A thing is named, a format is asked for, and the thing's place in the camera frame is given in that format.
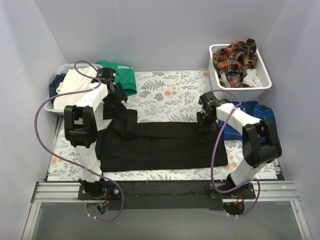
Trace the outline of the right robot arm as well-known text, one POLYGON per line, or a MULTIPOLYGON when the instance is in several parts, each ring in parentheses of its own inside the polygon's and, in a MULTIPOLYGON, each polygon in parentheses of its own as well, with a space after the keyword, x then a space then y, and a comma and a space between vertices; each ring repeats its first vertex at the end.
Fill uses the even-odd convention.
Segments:
POLYGON ((238 104, 234 105, 226 98, 216 98, 214 93, 212 90, 199 97, 198 103, 203 111, 197 113, 198 128, 201 132, 208 131, 212 124, 220 120, 242 135, 242 161, 228 175, 225 185, 217 187, 212 184, 215 192, 237 199, 245 192, 244 186, 255 180, 256 173, 282 156, 282 147, 272 120, 245 113, 241 110, 239 98, 236 99, 238 104))

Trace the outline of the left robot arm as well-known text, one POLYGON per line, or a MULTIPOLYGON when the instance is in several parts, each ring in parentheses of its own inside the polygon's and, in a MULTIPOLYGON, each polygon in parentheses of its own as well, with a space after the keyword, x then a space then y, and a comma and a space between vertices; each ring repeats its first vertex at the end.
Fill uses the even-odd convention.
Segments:
POLYGON ((120 189, 101 178, 101 163, 97 159, 95 142, 98 127, 95 111, 104 99, 111 101, 110 106, 128 97, 121 85, 116 83, 117 72, 112 68, 102 68, 99 74, 101 85, 85 93, 80 100, 64 108, 64 136, 78 154, 79 164, 84 166, 83 176, 78 180, 80 194, 94 200, 120 200, 120 189))

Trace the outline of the black long sleeve shirt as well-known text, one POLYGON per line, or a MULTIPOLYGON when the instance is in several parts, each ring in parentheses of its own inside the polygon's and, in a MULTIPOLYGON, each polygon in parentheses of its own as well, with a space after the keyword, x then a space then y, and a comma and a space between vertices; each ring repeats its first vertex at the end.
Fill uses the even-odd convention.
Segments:
POLYGON ((138 112, 118 102, 103 110, 109 125, 95 146, 103 172, 209 168, 218 129, 196 122, 138 122, 138 112))

